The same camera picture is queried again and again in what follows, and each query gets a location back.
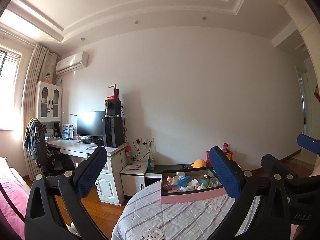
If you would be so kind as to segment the blue highlighter marker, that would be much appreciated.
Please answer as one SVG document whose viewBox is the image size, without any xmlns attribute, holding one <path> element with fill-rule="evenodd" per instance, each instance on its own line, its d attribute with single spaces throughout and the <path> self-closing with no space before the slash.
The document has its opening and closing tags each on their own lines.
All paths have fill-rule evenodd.
<svg viewBox="0 0 320 240">
<path fill-rule="evenodd" d="M 178 181 L 178 186 L 185 187 L 185 185 L 187 185 L 189 180 L 190 180 L 190 176 L 185 176 L 183 179 Z"/>
</svg>

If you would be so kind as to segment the red toy box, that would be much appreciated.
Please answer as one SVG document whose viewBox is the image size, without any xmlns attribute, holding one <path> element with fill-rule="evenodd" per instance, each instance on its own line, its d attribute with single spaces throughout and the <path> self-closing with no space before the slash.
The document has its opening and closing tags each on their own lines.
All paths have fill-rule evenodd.
<svg viewBox="0 0 320 240">
<path fill-rule="evenodd" d="M 228 152 L 225 152 L 224 155 L 229 160 L 233 160 L 233 153 L 234 153 L 233 151 L 228 151 Z M 219 157 L 220 158 L 221 154 L 214 152 L 213 157 Z M 213 165 L 212 165 L 212 163 L 210 161 L 210 152 L 209 151 L 206 152 L 206 165 L 207 165 L 207 167 L 213 167 Z"/>
</svg>

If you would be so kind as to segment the white desk with drawers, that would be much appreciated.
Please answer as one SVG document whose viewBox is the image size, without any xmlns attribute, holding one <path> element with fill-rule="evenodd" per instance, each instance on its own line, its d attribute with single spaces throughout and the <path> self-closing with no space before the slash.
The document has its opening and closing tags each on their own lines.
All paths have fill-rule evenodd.
<svg viewBox="0 0 320 240">
<path fill-rule="evenodd" d="M 47 144 L 69 155 L 76 165 L 86 160 L 97 148 L 96 145 L 82 144 L 78 140 L 48 140 Z M 124 202 L 124 192 L 120 172 L 127 165 L 125 145 L 107 147 L 106 151 L 107 161 L 95 181 L 95 187 L 101 202 L 121 206 Z"/>
</svg>

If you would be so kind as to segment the black office chair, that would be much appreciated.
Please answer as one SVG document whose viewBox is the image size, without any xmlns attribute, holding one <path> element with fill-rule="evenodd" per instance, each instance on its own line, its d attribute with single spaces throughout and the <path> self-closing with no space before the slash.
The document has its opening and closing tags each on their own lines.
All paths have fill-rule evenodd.
<svg viewBox="0 0 320 240">
<path fill-rule="evenodd" d="M 30 119 L 27 124 L 24 147 L 45 177 L 59 176 L 66 171 L 75 170 L 68 155 L 60 153 L 57 148 L 48 147 L 44 127 L 37 118 Z"/>
</svg>

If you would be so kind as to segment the yellow octopus plush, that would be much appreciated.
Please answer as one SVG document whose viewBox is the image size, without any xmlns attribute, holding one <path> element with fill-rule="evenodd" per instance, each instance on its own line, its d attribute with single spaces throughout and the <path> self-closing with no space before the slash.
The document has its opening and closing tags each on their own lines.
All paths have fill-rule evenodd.
<svg viewBox="0 0 320 240">
<path fill-rule="evenodd" d="M 202 159 L 196 159 L 194 163 L 191 165 L 192 168 L 203 168 L 206 167 L 207 163 Z"/>
</svg>

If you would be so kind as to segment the pink storage box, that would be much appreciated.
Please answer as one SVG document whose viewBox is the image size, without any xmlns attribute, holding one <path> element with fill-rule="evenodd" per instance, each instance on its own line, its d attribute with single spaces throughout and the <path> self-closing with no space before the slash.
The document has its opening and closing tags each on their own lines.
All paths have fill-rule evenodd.
<svg viewBox="0 0 320 240">
<path fill-rule="evenodd" d="M 185 176 L 190 176 L 190 180 L 185 187 L 179 187 L 178 181 L 183 179 Z M 199 180 L 203 178 L 208 179 L 213 187 L 206 189 L 202 188 L 199 185 Z M 214 169 L 211 167 L 162 172 L 162 204 L 193 202 L 223 196 L 224 194 L 226 194 L 226 191 Z"/>
</svg>

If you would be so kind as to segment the white low TV cabinet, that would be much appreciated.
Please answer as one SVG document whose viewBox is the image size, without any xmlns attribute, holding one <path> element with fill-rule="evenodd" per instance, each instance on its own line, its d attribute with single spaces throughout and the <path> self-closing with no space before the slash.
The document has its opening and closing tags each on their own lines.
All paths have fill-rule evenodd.
<svg viewBox="0 0 320 240">
<path fill-rule="evenodd" d="M 131 198 L 145 187 L 161 180 L 163 171 L 185 170 L 191 168 L 191 164 L 176 165 L 155 165 L 153 170 L 148 169 L 147 162 L 138 161 L 137 165 L 142 168 L 129 170 L 129 165 L 125 166 L 120 172 L 121 183 L 125 198 Z"/>
</svg>

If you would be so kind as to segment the computer monitor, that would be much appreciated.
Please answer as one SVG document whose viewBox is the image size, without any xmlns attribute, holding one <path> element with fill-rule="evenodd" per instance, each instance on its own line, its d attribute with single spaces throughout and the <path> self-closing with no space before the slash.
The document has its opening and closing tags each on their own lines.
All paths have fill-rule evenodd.
<svg viewBox="0 0 320 240">
<path fill-rule="evenodd" d="M 102 137 L 104 111 L 82 112 L 77 117 L 77 135 Z"/>
</svg>

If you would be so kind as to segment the black computer tower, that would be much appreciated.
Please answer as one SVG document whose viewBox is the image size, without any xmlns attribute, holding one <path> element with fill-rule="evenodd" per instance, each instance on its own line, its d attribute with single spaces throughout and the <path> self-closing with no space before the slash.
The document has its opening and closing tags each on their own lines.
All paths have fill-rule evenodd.
<svg viewBox="0 0 320 240">
<path fill-rule="evenodd" d="M 121 116 L 104 117 L 103 140 L 105 147 L 118 147 L 124 143 L 123 120 Z"/>
</svg>

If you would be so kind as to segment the snack bag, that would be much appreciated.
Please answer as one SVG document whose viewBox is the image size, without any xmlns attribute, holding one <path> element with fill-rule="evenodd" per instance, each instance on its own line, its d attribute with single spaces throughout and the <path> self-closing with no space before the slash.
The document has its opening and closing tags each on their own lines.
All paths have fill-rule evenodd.
<svg viewBox="0 0 320 240">
<path fill-rule="evenodd" d="M 155 169 L 155 160 L 153 159 L 153 157 L 148 157 L 147 165 L 149 171 L 153 171 Z"/>
</svg>

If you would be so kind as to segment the pink bed sheet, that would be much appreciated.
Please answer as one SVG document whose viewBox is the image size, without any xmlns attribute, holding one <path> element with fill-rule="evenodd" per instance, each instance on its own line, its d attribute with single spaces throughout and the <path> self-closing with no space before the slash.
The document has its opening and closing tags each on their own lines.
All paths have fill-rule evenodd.
<svg viewBox="0 0 320 240">
<path fill-rule="evenodd" d="M 3 157 L 1 157 L 1 185 L 14 206 L 25 217 L 30 187 L 14 168 L 9 167 L 7 160 Z M 19 237 L 25 239 L 24 222 L 8 204 L 2 193 L 1 213 Z"/>
</svg>

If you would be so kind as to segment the black speaker box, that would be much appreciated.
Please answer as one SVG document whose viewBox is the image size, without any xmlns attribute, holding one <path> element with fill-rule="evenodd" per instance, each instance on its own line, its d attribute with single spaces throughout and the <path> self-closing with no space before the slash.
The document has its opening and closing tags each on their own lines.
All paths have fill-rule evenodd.
<svg viewBox="0 0 320 240">
<path fill-rule="evenodd" d="M 110 116 L 121 116 L 121 101 L 120 100 L 105 100 L 106 114 Z"/>
</svg>

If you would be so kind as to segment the white glass-door cabinet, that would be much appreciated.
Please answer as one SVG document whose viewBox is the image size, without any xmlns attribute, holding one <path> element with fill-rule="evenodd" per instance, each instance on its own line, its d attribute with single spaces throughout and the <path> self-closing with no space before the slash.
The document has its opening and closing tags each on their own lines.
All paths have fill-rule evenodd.
<svg viewBox="0 0 320 240">
<path fill-rule="evenodd" d="M 38 82 L 35 96 L 35 118 L 40 122 L 61 121 L 62 87 Z"/>
</svg>

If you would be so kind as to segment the wall power outlets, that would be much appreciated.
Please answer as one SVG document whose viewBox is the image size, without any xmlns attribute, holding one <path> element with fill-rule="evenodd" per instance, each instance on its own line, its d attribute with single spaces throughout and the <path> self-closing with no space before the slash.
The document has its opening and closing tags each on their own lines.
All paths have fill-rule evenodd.
<svg viewBox="0 0 320 240">
<path fill-rule="evenodd" d="M 137 147 L 142 147 L 143 149 L 146 149 L 147 147 L 154 144 L 154 139 L 153 138 L 148 138 L 148 139 L 136 138 L 135 143 Z"/>
</svg>

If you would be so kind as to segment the wall air conditioner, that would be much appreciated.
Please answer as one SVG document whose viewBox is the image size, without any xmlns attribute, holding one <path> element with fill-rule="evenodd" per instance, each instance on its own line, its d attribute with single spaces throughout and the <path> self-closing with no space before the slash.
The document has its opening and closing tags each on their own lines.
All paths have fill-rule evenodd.
<svg viewBox="0 0 320 240">
<path fill-rule="evenodd" d="M 71 55 L 59 61 L 56 65 L 56 74 L 61 76 L 72 71 L 86 68 L 88 64 L 88 53 L 85 51 Z"/>
</svg>

